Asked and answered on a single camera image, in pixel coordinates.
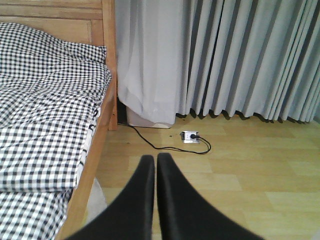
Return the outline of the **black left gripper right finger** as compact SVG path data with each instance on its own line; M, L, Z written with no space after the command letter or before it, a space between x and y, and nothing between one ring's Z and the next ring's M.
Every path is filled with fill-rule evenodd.
M169 153L157 156L157 208L164 240L260 240L207 202Z

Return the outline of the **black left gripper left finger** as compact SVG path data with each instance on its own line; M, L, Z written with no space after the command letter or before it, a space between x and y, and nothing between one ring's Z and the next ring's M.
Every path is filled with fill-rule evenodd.
M143 155L132 177L101 214L69 240L150 240L155 193L155 161Z

